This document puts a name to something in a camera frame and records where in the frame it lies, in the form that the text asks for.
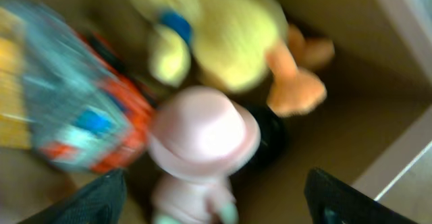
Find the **pink white toy duck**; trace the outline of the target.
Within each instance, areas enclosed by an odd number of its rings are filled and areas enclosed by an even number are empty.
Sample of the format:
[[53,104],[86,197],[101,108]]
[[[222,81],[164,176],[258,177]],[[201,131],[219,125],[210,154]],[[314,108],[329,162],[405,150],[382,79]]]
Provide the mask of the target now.
[[159,109],[149,154],[164,174],[152,196],[152,223],[237,223],[229,177],[259,148],[254,116],[224,93],[193,86]]

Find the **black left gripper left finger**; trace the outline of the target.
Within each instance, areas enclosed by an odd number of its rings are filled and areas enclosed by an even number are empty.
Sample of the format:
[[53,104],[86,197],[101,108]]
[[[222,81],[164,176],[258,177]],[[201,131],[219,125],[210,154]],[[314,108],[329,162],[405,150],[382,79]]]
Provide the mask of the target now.
[[116,169],[20,224],[117,224],[126,197],[124,172]]

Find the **small black round lid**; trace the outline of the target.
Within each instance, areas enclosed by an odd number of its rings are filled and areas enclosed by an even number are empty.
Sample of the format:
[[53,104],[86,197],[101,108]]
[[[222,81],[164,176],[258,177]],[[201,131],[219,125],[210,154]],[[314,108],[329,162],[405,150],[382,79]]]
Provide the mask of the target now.
[[289,141],[283,119],[274,114],[268,106],[244,105],[244,108],[256,119],[261,137],[257,151],[239,170],[238,175],[268,168],[282,156]]

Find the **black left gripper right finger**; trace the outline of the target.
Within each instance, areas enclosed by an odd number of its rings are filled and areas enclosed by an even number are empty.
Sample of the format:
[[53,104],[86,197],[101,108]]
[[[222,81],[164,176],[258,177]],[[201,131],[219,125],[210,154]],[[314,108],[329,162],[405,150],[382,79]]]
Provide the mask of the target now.
[[308,172],[304,196],[313,224],[416,224],[320,168]]

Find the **yellow plush duck toy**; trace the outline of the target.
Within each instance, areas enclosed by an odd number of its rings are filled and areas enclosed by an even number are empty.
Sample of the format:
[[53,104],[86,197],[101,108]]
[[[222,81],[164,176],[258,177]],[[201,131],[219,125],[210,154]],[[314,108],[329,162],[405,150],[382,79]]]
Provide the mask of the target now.
[[197,64],[202,84],[242,94],[268,74],[276,115],[309,113],[327,97],[316,72],[335,54],[330,38],[309,38],[278,0],[128,0],[151,25],[148,70],[177,87]]

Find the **red grey toy truck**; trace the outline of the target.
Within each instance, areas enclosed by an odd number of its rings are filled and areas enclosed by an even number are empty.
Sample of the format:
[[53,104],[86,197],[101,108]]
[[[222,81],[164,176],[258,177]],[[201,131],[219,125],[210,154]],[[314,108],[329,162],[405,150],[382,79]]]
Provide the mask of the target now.
[[153,106],[94,37],[40,3],[1,2],[1,145],[104,173],[147,147]]

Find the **pink cardboard box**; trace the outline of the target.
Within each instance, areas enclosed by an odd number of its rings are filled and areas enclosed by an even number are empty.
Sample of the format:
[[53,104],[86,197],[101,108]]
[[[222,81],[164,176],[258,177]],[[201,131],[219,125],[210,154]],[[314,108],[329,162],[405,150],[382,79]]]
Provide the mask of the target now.
[[[117,11],[125,8],[127,24],[111,22],[108,0],[36,0],[63,15],[75,28],[94,25],[103,30],[128,65],[143,74],[137,59],[144,59],[147,25],[126,0],[114,0]],[[289,18],[307,34],[318,32],[335,42],[336,56],[319,76],[328,89],[326,101],[306,116],[291,117],[287,127],[291,143],[281,158],[258,173],[238,173],[232,180],[240,223],[312,223],[304,197],[309,169],[320,167],[340,180],[375,197],[392,177],[426,146],[408,152],[414,125],[431,105],[431,72],[426,72],[400,37],[387,9],[377,0],[279,0]],[[130,166],[129,192],[120,223],[146,223],[145,202],[158,173],[142,157]],[[30,152],[1,148],[1,211],[12,212],[19,222],[61,198],[76,184],[96,176],[63,174]]]

